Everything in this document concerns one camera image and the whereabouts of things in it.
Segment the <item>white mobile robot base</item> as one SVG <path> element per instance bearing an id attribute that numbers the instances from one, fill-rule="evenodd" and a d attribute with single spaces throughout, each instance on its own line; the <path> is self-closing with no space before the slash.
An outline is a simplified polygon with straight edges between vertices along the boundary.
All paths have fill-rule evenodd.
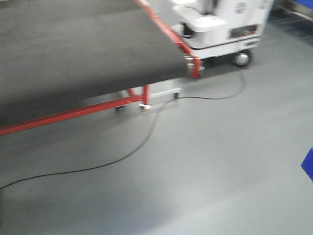
<path id="1" fill-rule="evenodd" d="M 244 68 L 253 60 L 272 0 L 151 0 L 156 17 L 169 27 L 190 51 L 185 54 L 190 71 L 199 75 L 202 60 L 232 56 Z"/>

